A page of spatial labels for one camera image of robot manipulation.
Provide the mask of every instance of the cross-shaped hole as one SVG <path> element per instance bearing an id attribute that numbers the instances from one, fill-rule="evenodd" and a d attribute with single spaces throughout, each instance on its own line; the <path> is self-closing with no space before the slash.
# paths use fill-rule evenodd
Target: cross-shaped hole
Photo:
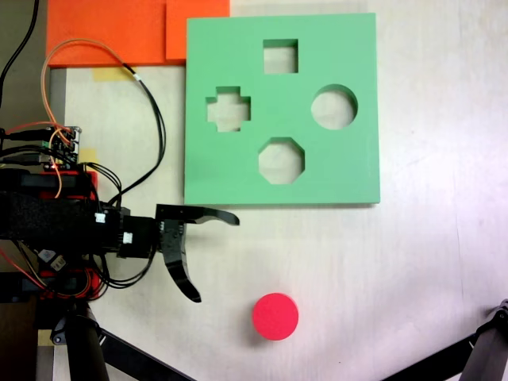
<path id="1" fill-rule="evenodd" d="M 207 121 L 215 122 L 219 133 L 238 132 L 243 121 L 251 120 L 251 97 L 242 97 L 239 87 L 218 87 L 206 106 Z"/>

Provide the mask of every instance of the orange wire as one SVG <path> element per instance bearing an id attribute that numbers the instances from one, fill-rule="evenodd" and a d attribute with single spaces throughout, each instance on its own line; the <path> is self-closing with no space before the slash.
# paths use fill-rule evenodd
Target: orange wire
<path id="1" fill-rule="evenodd" d="M 120 62 L 120 64 L 123 65 L 125 63 L 124 60 L 112 48 L 110 48 L 106 44 L 103 44 L 100 41 L 92 40 L 89 38 L 72 38 L 70 40 L 60 42 L 57 46 L 55 46 L 46 57 L 44 65 L 42 66 L 42 72 L 40 73 L 40 90 L 42 92 L 42 102 L 44 103 L 44 108 L 46 109 L 46 113 L 48 114 L 49 119 L 54 122 L 56 122 L 56 118 L 51 110 L 51 107 L 49 106 L 48 95 L 46 94 L 46 72 L 48 71 L 48 64 L 56 52 L 58 52 L 61 48 L 74 43 L 84 43 L 99 46 L 100 48 L 103 48 L 104 50 L 109 52 L 113 57 L 115 57 L 118 60 L 118 62 Z"/>
<path id="2" fill-rule="evenodd" d="M 13 127 L 12 129 L 8 129 L 6 133 L 13 133 L 14 131 L 18 131 L 19 129 L 26 129 L 27 127 L 32 127 L 34 125 L 51 125 L 54 126 L 55 129 L 64 129 L 65 131 L 70 132 L 71 129 L 68 127 L 65 127 L 64 125 L 59 125 L 58 123 L 55 123 L 54 121 L 35 121 L 32 123 L 25 123 L 24 125 L 17 125 L 16 127 Z M 62 138 L 63 141 L 65 141 L 66 144 L 70 144 L 71 142 L 62 134 L 60 133 L 60 138 Z"/>
<path id="3" fill-rule="evenodd" d="M 25 270 L 23 270 L 21 267 L 19 267 L 12 259 L 9 258 L 9 256 L 7 256 L 7 254 L 0 249 L 0 255 L 2 255 L 4 257 L 4 259 L 9 262 L 12 266 L 14 266 L 17 270 L 19 270 L 20 272 L 22 272 L 23 274 L 26 275 L 26 277 L 28 279 L 30 279 L 36 286 L 38 286 L 39 288 L 41 289 L 45 289 L 44 286 L 42 286 L 42 284 L 40 284 L 37 280 L 35 280 L 28 272 L 26 272 Z"/>
<path id="4" fill-rule="evenodd" d="M 60 128 L 56 127 L 55 132 L 49 138 L 49 149 L 52 149 L 53 138 L 60 130 L 61 130 Z M 60 175 L 60 171 L 58 170 L 58 165 L 55 162 L 55 158 L 53 156 L 50 156 L 49 159 L 51 159 L 51 164 L 55 169 L 56 175 L 58 176 L 58 192 L 56 193 L 55 196 L 55 198 L 58 198 L 60 196 L 60 193 L 62 193 L 62 176 Z"/>

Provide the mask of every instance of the octagonal hole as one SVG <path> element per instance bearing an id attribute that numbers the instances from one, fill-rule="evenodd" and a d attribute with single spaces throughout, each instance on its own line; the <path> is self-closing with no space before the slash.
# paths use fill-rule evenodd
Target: octagonal hole
<path id="1" fill-rule="evenodd" d="M 271 184 L 291 184 L 305 171 L 305 152 L 290 137 L 271 138 L 260 150 L 260 174 Z"/>
<path id="2" fill-rule="evenodd" d="M 321 127 L 343 129 L 355 120 L 358 101 L 347 87 L 328 85 L 317 92 L 310 111 Z"/>

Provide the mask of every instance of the square hole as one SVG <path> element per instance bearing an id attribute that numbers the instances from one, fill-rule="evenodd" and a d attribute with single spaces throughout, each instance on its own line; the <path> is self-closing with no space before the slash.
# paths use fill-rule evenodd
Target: square hole
<path id="1" fill-rule="evenodd" d="M 298 40 L 263 41 L 264 74 L 298 73 Z"/>

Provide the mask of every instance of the circular hole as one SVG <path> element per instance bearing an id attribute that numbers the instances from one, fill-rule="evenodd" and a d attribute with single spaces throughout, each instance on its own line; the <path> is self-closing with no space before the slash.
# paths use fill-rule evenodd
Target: circular hole
<path id="1" fill-rule="evenodd" d="M 343 129 L 355 120 L 358 101 L 347 87 L 328 85 L 318 91 L 310 111 L 321 127 Z"/>

